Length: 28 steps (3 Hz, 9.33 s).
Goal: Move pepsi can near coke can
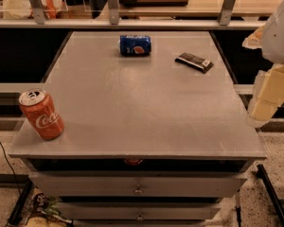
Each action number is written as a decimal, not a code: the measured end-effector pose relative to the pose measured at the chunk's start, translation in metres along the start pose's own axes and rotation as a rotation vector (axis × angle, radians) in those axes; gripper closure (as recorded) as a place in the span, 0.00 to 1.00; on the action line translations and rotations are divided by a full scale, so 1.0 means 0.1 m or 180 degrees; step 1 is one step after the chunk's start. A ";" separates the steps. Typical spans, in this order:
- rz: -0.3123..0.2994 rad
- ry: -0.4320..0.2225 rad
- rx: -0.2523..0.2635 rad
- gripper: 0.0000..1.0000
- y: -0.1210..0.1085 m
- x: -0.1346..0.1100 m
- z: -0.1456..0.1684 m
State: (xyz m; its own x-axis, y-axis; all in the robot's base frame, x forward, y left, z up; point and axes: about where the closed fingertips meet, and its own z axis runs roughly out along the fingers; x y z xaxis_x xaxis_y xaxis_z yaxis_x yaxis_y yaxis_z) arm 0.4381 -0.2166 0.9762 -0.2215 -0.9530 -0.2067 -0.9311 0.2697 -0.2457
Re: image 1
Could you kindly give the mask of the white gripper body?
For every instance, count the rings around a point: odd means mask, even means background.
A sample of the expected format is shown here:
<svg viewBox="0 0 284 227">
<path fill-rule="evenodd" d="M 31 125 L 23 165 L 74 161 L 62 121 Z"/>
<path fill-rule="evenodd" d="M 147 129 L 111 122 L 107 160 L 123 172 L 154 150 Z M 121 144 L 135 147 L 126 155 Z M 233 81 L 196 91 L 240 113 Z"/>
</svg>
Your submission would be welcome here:
<svg viewBox="0 0 284 227">
<path fill-rule="evenodd" d="M 284 64 L 284 0 L 265 24 L 261 50 L 264 59 Z"/>
</svg>

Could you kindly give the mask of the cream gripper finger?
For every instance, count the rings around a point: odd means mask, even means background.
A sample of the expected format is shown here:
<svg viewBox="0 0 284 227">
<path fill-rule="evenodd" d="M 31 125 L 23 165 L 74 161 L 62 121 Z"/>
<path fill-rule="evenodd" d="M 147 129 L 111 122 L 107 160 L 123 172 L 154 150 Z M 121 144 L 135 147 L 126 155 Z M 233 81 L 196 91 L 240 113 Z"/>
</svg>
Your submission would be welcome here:
<svg viewBox="0 0 284 227">
<path fill-rule="evenodd" d="M 284 64 L 274 64 L 255 78 L 253 96 L 248 105 L 247 124 L 260 128 L 273 117 L 284 103 Z"/>
<path fill-rule="evenodd" d="M 248 49 L 260 49 L 262 47 L 262 34 L 264 26 L 257 28 L 242 42 L 242 46 Z"/>
</svg>

